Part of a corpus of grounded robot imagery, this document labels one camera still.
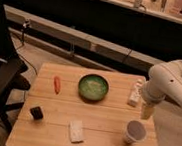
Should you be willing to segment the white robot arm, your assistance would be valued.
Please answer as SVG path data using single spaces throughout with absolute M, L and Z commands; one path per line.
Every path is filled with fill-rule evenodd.
M 140 117 L 150 118 L 155 106 L 165 97 L 172 98 L 182 108 L 182 60 L 158 63 L 149 69 L 148 74 L 149 80 L 140 91 L 144 100 Z

